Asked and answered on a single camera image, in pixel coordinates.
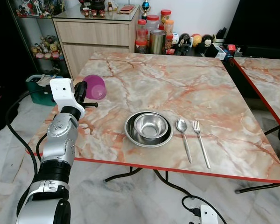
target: metal canister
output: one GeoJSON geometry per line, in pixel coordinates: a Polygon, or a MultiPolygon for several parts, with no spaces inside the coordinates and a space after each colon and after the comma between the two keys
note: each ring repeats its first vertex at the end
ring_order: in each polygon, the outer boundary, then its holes
{"type": "Polygon", "coordinates": [[[165,54],[166,31],[155,29],[150,31],[149,52],[151,54],[165,54]]]}

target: steel bowl stacked on plate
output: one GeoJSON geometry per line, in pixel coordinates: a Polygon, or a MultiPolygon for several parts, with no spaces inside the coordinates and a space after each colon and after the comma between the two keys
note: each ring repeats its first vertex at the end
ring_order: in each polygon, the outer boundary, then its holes
{"type": "Polygon", "coordinates": [[[132,114],[125,122],[129,140],[142,147],[158,147],[172,138],[173,128],[168,119],[156,112],[141,111],[132,114]]]}

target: white marble floor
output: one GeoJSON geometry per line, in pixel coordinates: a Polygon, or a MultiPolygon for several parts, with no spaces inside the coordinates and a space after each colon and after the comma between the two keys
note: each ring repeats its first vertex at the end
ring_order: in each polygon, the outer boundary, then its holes
{"type": "MultiPolygon", "coordinates": [[[[34,105],[26,98],[12,125],[29,141],[51,109],[34,105]]],[[[253,113],[265,130],[276,126],[269,112],[253,113]]],[[[276,135],[268,138],[280,156],[276,135]]],[[[182,207],[183,193],[163,184],[152,170],[144,169],[131,177],[103,183],[103,179],[127,171],[128,167],[123,166],[75,161],[70,175],[71,223],[199,223],[182,207]]],[[[16,205],[32,177],[30,157],[5,127],[0,131],[0,224],[15,223],[16,205]]],[[[172,172],[169,180],[211,202],[229,224],[280,224],[280,187],[236,195],[235,189],[261,183],[172,172]]],[[[186,204],[197,207],[201,202],[189,199],[186,204]]]]}

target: spoon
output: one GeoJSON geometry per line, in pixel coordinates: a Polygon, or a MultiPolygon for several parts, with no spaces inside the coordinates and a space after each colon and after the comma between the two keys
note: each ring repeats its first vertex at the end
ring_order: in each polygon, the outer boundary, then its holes
{"type": "Polygon", "coordinates": [[[190,163],[192,163],[192,156],[191,156],[191,153],[190,153],[190,148],[189,148],[189,145],[188,145],[187,137],[185,135],[185,131],[187,130],[187,124],[183,119],[178,119],[176,121],[176,128],[177,128],[178,131],[180,131],[182,133],[183,143],[185,144],[185,147],[186,147],[186,153],[187,153],[187,156],[188,156],[188,160],[189,160],[190,163]]]}

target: green basket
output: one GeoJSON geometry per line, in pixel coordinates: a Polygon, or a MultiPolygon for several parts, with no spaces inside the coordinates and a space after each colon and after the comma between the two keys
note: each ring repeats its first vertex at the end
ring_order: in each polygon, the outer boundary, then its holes
{"type": "MultiPolygon", "coordinates": [[[[29,92],[34,91],[34,90],[41,90],[42,87],[39,86],[35,82],[30,82],[31,79],[33,78],[41,78],[42,75],[32,75],[26,80],[26,86],[29,92]]],[[[53,95],[52,93],[50,94],[45,94],[43,92],[36,92],[31,94],[31,98],[33,103],[35,104],[41,104],[41,105],[46,105],[46,106],[55,106],[56,103],[52,102],[53,95]]]]}

